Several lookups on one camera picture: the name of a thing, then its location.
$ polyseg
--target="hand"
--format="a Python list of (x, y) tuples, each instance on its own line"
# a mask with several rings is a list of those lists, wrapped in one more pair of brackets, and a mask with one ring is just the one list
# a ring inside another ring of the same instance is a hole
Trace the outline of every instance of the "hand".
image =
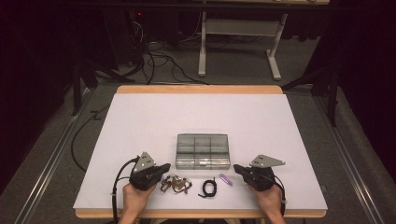
[(276, 185), (265, 191), (257, 191), (250, 185), (250, 190), (256, 196), (260, 209), (270, 219), (272, 224), (286, 223), (280, 212), (280, 205), (282, 199), (282, 191)]
[(146, 208), (149, 195), (157, 185), (152, 186), (146, 191), (135, 189), (131, 184), (122, 188), (123, 211), (119, 224), (134, 223), (140, 213)]

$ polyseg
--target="black cable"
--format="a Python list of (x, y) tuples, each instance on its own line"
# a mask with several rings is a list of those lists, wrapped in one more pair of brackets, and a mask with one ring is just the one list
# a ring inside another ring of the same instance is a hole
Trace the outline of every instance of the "black cable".
[(117, 214), (117, 183), (119, 182), (119, 180), (123, 179), (120, 178), (120, 175), (123, 171), (123, 169), (129, 165), (130, 163), (134, 162), (137, 163), (137, 161), (139, 160), (140, 157), (136, 157), (130, 161), (127, 161), (120, 169), (119, 173), (117, 174), (116, 180), (114, 181), (114, 186), (113, 186), (113, 192), (111, 193), (111, 198), (112, 198), (112, 204), (113, 204), (113, 222), (114, 223), (118, 223), (119, 221), (119, 217)]
[(146, 84), (149, 82), (149, 75), (146, 74), (145, 66), (142, 67), (142, 73), (145, 76)]
[(109, 107), (110, 107), (110, 105), (107, 105), (107, 106), (103, 107), (102, 109), (100, 109), (99, 111), (94, 112), (94, 115), (92, 115), (87, 121), (85, 121), (84, 124), (81, 125), (81, 127), (78, 129), (78, 131), (77, 131), (77, 132), (75, 133), (75, 135), (73, 136), (73, 139), (72, 139), (72, 142), (71, 142), (71, 146), (70, 146), (72, 158), (73, 158), (73, 161), (74, 161), (74, 163), (76, 164), (76, 166), (77, 166), (80, 170), (82, 170), (84, 173), (87, 172), (87, 169), (85, 169), (84, 167), (82, 167), (82, 166), (78, 163), (78, 161), (77, 161), (77, 159), (76, 159), (76, 156), (75, 156), (75, 153), (74, 153), (74, 143), (75, 143), (75, 141), (76, 141), (76, 138), (77, 138), (79, 132), (81, 132), (81, 130), (85, 127), (85, 125), (87, 125), (92, 119), (96, 118), (96, 116), (97, 116), (98, 114), (100, 114), (101, 112), (103, 112), (105, 109), (107, 109), (107, 108), (109, 108)]
[(227, 36), (225, 36), (225, 38), (226, 38), (226, 42), (225, 42), (225, 44), (223, 44), (223, 45), (221, 45), (221, 46), (219, 46), (219, 47), (211, 47), (210, 45), (208, 45), (208, 42), (206, 43), (206, 47), (207, 48), (209, 48), (209, 49), (222, 49), (222, 48), (224, 48), (224, 47), (226, 47), (229, 43), (230, 43), (230, 40), (231, 40), (231, 38), (227, 35)]
[[(213, 191), (211, 193), (206, 192), (206, 185), (211, 184), (213, 185)], [(202, 191), (204, 192), (204, 195), (198, 194), (198, 196), (201, 196), (203, 198), (212, 198), (215, 197), (216, 192), (218, 192), (218, 184), (216, 184), (215, 177), (213, 177), (213, 180), (206, 180), (202, 186)]]
[(187, 82), (194, 82), (194, 83), (200, 83), (200, 84), (204, 84), (204, 85), (209, 85), (209, 84), (206, 83), (206, 82), (203, 82), (203, 81), (201, 81), (201, 80), (197, 80), (197, 79), (194, 79), (194, 78), (192, 78), (192, 77), (187, 76), (186, 73), (184, 72), (184, 70), (176, 63), (176, 61), (175, 61), (171, 56), (169, 56), (169, 55), (167, 55), (167, 54), (165, 54), (165, 53), (163, 53), (163, 52), (157, 52), (157, 53), (158, 53), (158, 54), (151, 53), (151, 55), (152, 55), (153, 57), (156, 57), (156, 58), (163, 58), (163, 59), (166, 59), (167, 61), (169, 61), (169, 62), (172, 63), (172, 65), (173, 65), (173, 68), (172, 68), (172, 75), (174, 76), (175, 80), (177, 80), (177, 81), (179, 81), (179, 82), (186, 82), (186, 81), (182, 81), (182, 80), (178, 79), (178, 78), (175, 76), (174, 71), (175, 71), (175, 68), (177, 67), (177, 68), (181, 71), (181, 74), (183, 75), (183, 77), (185, 77), (185, 78), (187, 78), (187, 79), (190, 80), (190, 81), (187, 81)]
[(282, 181), (276, 175), (274, 175), (274, 177), (279, 181), (280, 184), (278, 184), (276, 181), (269, 178), (268, 176), (265, 176), (265, 175), (257, 175), (257, 176), (263, 177), (264, 179), (271, 181), (273, 184), (275, 184), (277, 187), (280, 188), (280, 191), (282, 191), (282, 202), (280, 204), (280, 212), (281, 212), (282, 216), (284, 216), (287, 201), (286, 201), (286, 195), (285, 195), (285, 187), (283, 186)]
[(119, 178), (119, 180), (122, 180), (122, 179), (129, 179), (129, 178), (130, 178), (130, 176), (125, 176), (125, 177)]
[(199, 47), (201, 46), (201, 39), (198, 38), (199, 36), (197, 36), (196, 38), (190, 39), (190, 40), (185, 40), (183, 42), (180, 42), (180, 45), (186, 46), (186, 47)]
[[(151, 50), (150, 52), (151, 52), (151, 56), (153, 57), (153, 59), (154, 59), (154, 57), (155, 58), (159, 58), (159, 59), (164, 59), (164, 62), (155, 65), (156, 67), (161, 67), (161, 66), (166, 65), (170, 61), (170, 59), (167, 57), (166, 54), (164, 54), (164, 53), (162, 53), (162, 52), (160, 52), (158, 50), (159, 49), (155, 49), (155, 50)], [(150, 64), (150, 62), (151, 62), (151, 59), (148, 60), (148, 65), (153, 66), (152, 64)]]
[(139, 61), (137, 62), (136, 67), (135, 67), (132, 71), (127, 72), (127, 73), (125, 73), (124, 75), (121, 75), (121, 76), (122, 76), (122, 77), (129, 77), (129, 76), (131, 76), (131, 75), (136, 74), (138, 71), (140, 71), (140, 69), (143, 68), (143, 65), (144, 65), (144, 64), (145, 64), (145, 61), (143, 60), (143, 57), (140, 56), (140, 59), (139, 59)]
[(149, 55), (150, 59), (152, 60), (151, 77), (148, 79), (148, 82), (146, 83), (146, 85), (149, 85), (149, 84), (151, 84), (151, 81), (152, 81), (152, 79), (154, 78), (155, 62), (154, 62), (154, 58), (153, 58), (151, 52), (149, 51), (149, 44), (146, 45), (146, 48), (147, 48), (148, 55)]

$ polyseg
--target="black coiled cord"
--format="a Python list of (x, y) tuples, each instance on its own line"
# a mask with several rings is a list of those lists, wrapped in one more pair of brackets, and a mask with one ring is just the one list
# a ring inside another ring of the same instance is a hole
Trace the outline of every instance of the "black coiled cord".
[[(207, 184), (212, 184), (213, 185), (213, 191), (211, 193), (206, 192), (206, 185)], [(201, 196), (203, 198), (215, 197), (216, 192), (218, 191), (218, 184), (216, 184), (215, 177), (213, 177), (213, 180), (206, 180), (204, 182), (204, 185), (202, 186), (202, 191), (204, 192), (204, 195), (198, 194), (198, 196)]]

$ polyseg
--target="dark background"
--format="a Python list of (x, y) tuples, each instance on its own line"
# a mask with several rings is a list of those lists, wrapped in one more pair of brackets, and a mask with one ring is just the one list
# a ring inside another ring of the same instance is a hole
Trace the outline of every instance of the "dark background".
[[(373, 148), (395, 179), (395, 167), (391, 164), (396, 147), (396, 28), (393, 24), (396, 18), (390, 1), (367, 2), (369, 4), (340, 1), (340, 5), (370, 8), (370, 13), (359, 15), (330, 17), (290, 13), (283, 38), (297, 35), (304, 41), (322, 36), (306, 69), (309, 74), (325, 65), (336, 48), (348, 36), (353, 36), (340, 68), (339, 85)], [(149, 15), (148, 20), (153, 21), (152, 33), (171, 44), (175, 44), (172, 41), (178, 30), (191, 32), (197, 22), (194, 20), (197, 20), (196, 14), (186, 12), (178, 15), (151, 12)], [(1, 191), (35, 144), (46, 120), (64, 102), (76, 52), (92, 58), (101, 53), (110, 55), (107, 59), (99, 57), (97, 61), (104, 60), (101, 64), (107, 63), (108, 67), (117, 66), (118, 55), (111, 53), (105, 17), (100, 11), (81, 14), (61, 10), (51, 1), (37, 4), (20, 0), (0, 4)], [(155, 29), (158, 18), (168, 18), (167, 23), (172, 25), (163, 29), (157, 24), (161, 29)], [(87, 46), (91, 36), (84, 33), (86, 27), (95, 28), (92, 46)], [(97, 46), (102, 46), (101, 51), (92, 52)]]

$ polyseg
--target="clear plastic container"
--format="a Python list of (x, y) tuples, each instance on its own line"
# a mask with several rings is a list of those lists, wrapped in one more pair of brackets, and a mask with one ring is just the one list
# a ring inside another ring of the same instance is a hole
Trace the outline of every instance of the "clear plastic container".
[(230, 164), (227, 134), (182, 133), (177, 136), (177, 169), (228, 170)]

